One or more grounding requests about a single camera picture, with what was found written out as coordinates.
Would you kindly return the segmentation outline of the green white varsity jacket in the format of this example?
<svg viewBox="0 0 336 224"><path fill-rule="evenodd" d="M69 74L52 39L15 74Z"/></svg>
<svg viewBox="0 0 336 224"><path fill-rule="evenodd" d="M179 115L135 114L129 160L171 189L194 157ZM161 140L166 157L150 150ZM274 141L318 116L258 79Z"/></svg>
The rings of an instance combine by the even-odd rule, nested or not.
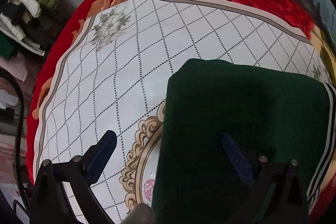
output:
<svg viewBox="0 0 336 224"><path fill-rule="evenodd" d="M335 152L335 87L311 77L190 59L168 80L152 208L156 223L229 223L245 200L223 147L295 159L307 208Z"/></svg>

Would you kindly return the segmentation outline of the pile of clothes on rack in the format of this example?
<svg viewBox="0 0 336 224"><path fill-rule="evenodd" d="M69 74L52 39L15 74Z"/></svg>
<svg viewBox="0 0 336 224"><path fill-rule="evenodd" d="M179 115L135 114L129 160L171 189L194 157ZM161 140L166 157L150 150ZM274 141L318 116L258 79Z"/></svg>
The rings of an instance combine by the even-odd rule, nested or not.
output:
<svg viewBox="0 0 336 224"><path fill-rule="evenodd" d="M60 0L9 0L1 10L1 57L44 57L68 19Z"/></svg>

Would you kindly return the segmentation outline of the white quilted floral mat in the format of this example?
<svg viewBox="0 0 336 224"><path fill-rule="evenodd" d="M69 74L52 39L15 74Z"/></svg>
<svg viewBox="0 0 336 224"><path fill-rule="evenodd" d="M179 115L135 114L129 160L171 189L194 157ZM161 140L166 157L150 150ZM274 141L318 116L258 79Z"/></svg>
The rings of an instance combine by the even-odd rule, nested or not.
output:
<svg viewBox="0 0 336 224"><path fill-rule="evenodd" d="M279 17L225 0L128 0L89 17L56 64L39 109L33 171L117 147L92 192L115 223L151 203L167 82L189 59L220 59L330 83L315 44Z"/></svg>

